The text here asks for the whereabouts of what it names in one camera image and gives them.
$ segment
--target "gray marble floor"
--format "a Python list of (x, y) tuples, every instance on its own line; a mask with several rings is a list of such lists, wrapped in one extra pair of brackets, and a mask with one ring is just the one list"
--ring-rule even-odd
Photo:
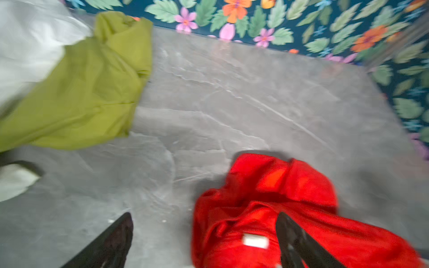
[(60, 267), (125, 211), (126, 267), (191, 265), (196, 198), (249, 150), (310, 163), (335, 184), (341, 215), (429, 248), (429, 168), (360, 67), (154, 28), (129, 138), (1, 156), (45, 175), (0, 203), (0, 266)]

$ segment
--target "red fabric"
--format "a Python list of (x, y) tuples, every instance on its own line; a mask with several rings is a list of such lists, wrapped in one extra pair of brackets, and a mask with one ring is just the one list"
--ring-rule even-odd
[[(418, 254), (393, 233), (336, 215), (334, 187), (307, 163), (243, 154), (225, 185), (195, 205), (196, 268), (274, 268), (280, 263), (275, 221), (284, 211), (348, 268), (419, 268)], [(268, 249), (245, 246), (244, 233), (269, 238)]]

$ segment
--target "white cloth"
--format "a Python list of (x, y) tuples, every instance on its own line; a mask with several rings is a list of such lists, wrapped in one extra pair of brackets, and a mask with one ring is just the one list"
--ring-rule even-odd
[(0, 0), (0, 115), (89, 35), (58, 0)]
[(39, 175), (19, 164), (10, 164), (1, 167), (0, 202), (22, 194), (39, 178)]

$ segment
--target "green garment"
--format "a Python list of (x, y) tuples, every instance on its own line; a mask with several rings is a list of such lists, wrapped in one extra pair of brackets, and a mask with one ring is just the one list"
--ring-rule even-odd
[(79, 149), (128, 135), (152, 71), (152, 22), (121, 12), (96, 18), (94, 36), (65, 55), (0, 119), (0, 152), (23, 144)]

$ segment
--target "wall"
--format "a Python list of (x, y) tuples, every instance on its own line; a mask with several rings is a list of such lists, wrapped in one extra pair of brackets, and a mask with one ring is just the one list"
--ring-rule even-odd
[(68, 0), (155, 25), (312, 57), (359, 64), (425, 11), (426, 0)]
[(416, 150), (429, 161), (429, 34), (371, 71)]

